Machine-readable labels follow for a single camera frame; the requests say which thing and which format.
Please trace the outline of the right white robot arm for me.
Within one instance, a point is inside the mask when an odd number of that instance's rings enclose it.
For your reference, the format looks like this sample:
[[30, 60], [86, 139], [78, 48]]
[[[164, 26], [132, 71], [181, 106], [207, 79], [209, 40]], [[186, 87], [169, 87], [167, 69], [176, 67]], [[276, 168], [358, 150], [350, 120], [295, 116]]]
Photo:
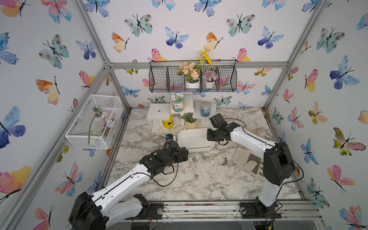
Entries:
[[235, 122], [227, 123], [221, 114], [211, 117], [213, 129], [208, 129], [207, 140], [217, 143], [233, 141], [258, 155], [263, 161], [265, 182], [257, 202], [263, 207], [273, 206], [283, 184], [291, 177], [295, 164], [288, 145], [284, 142], [271, 142], [252, 134]]

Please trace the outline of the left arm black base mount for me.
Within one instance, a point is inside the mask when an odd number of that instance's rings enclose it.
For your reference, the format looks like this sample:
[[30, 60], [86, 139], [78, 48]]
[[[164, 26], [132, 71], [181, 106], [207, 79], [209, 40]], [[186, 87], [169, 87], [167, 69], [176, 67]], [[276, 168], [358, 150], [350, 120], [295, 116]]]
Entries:
[[134, 198], [141, 203], [142, 209], [137, 216], [133, 217], [133, 223], [142, 227], [151, 227], [152, 221], [162, 219], [163, 203], [149, 202], [143, 194], [136, 194]]

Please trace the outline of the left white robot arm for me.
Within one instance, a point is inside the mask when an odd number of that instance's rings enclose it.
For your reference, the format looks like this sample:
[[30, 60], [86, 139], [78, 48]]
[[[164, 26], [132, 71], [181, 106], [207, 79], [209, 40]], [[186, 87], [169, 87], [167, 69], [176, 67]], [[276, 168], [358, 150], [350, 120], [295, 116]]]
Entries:
[[122, 201], [140, 185], [153, 180], [165, 168], [186, 162], [189, 151], [173, 139], [164, 147], [144, 156], [127, 174], [99, 191], [80, 194], [72, 208], [69, 223], [72, 230], [105, 230], [114, 224], [140, 215], [146, 217], [150, 203], [142, 194]]

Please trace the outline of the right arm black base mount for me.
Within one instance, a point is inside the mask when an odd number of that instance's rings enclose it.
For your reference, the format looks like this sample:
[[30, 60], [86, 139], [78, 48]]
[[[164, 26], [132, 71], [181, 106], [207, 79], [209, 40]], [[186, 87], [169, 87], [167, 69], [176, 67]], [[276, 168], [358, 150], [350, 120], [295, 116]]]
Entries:
[[281, 214], [277, 213], [277, 202], [275, 201], [271, 206], [265, 206], [257, 197], [252, 202], [241, 202], [240, 213], [243, 219], [280, 219]]

